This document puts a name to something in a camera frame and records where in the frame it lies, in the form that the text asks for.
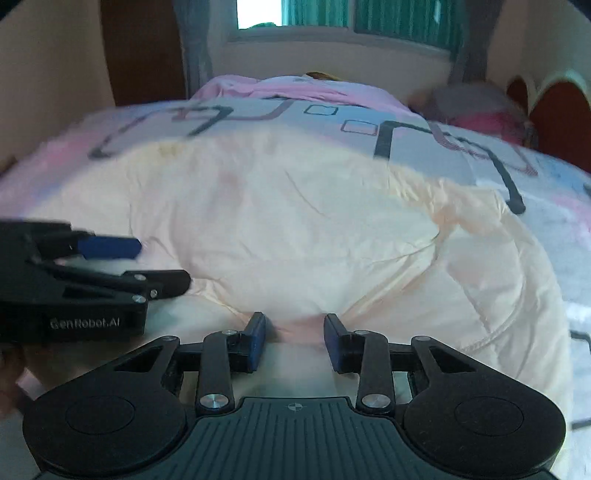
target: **wall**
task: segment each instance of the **wall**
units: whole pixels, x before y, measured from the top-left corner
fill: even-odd
[[[230,28],[229,9],[221,5],[221,1],[211,3],[209,44],[216,75],[263,78],[321,70],[381,87],[406,101],[414,92],[445,84],[451,68],[444,54],[404,43],[397,47],[392,42],[388,47],[311,41],[227,43],[223,32]],[[502,87],[519,72],[528,5],[529,0],[506,0],[491,42],[489,77]]]
[[[24,0],[0,22],[0,158],[111,105],[98,0]]]
[[[548,75],[574,69],[591,85],[591,22],[567,0],[535,0],[525,33],[521,70],[539,86]]]
[[[503,5],[488,50],[488,79],[503,89],[521,71],[528,16],[538,1],[505,0]]]

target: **window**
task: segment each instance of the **window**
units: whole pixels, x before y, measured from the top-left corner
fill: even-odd
[[[240,29],[348,27],[358,34],[401,38],[452,52],[461,42],[457,0],[236,1]]]

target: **silver screw head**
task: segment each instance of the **silver screw head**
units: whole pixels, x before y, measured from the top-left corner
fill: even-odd
[[[381,393],[370,393],[361,399],[361,403],[367,408],[385,408],[390,405],[390,399]]]
[[[204,395],[199,399],[199,403],[203,407],[211,408],[212,410],[225,407],[228,402],[230,402],[228,397],[222,395],[221,393],[210,393],[209,395]]]

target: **green curtain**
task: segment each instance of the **green curtain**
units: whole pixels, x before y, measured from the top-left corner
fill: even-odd
[[[281,0],[282,23],[317,27],[346,27],[348,0]]]
[[[456,0],[356,0],[355,31],[450,50],[461,43]]]

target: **pink blanket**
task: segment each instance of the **pink blanket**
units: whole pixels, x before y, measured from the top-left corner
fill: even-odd
[[[338,105],[358,105],[388,113],[413,113],[385,90],[361,83],[315,80],[309,77],[273,77],[257,80],[240,75],[221,75],[207,82],[194,99],[230,96],[271,98],[282,96],[298,100],[319,100]]]

